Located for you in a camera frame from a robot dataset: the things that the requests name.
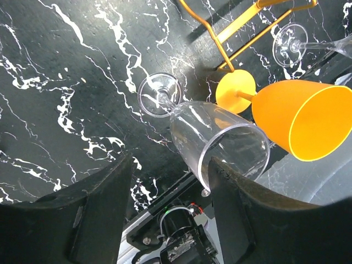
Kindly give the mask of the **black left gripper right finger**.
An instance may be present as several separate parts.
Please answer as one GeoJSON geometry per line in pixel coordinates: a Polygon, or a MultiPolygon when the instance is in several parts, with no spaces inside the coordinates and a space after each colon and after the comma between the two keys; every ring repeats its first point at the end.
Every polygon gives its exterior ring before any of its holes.
{"type": "Polygon", "coordinates": [[[225,263],[351,263],[351,198],[295,200],[215,157],[208,176],[225,263]]]}

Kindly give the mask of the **clear flute glass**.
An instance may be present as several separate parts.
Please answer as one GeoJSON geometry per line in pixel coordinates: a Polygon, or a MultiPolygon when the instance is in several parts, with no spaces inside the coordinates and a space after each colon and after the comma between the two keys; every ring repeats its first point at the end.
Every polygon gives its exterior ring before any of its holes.
{"type": "Polygon", "coordinates": [[[248,120],[205,101],[183,101],[178,79],[153,73],[141,82],[141,109],[155,118],[168,117],[174,146],[201,185],[210,190],[208,165],[218,158],[241,175],[255,180],[266,169],[270,143],[248,120]]]}

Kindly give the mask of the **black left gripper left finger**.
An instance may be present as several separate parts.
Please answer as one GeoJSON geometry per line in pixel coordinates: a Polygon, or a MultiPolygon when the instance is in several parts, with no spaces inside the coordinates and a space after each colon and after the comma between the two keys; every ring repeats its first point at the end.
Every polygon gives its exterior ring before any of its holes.
{"type": "Polygon", "coordinates": [[[1,263],[116,263],[131,155],[35,202],[1,205],[1,263]]]}

